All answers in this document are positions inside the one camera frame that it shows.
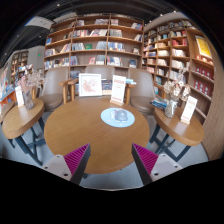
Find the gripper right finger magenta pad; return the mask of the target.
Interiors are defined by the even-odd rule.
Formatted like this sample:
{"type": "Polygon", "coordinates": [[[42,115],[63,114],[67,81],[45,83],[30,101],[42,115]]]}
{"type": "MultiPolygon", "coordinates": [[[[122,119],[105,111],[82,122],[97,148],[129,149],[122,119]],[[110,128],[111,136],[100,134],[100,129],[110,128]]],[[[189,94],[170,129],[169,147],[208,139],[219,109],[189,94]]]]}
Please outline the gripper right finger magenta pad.
{"type": "Polygon", "coordinates": [[[132,144],[132,156],[143,185],[148,185],[182,169],[168,155],[164,153],[157,155],[135,143],[132,144]]]}

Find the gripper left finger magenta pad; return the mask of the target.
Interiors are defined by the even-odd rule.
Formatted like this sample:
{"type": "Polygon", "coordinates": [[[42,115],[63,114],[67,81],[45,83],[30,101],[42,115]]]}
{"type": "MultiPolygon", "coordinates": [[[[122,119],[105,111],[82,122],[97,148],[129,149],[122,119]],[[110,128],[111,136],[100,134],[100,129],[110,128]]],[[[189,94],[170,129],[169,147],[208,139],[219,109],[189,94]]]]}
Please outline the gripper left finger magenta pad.
{"type": "Polygon", "coordinates": [[[90,145],[85,144],[65,156],[55,155],[42,169],[79,185],[90,155],[90,145]]]}

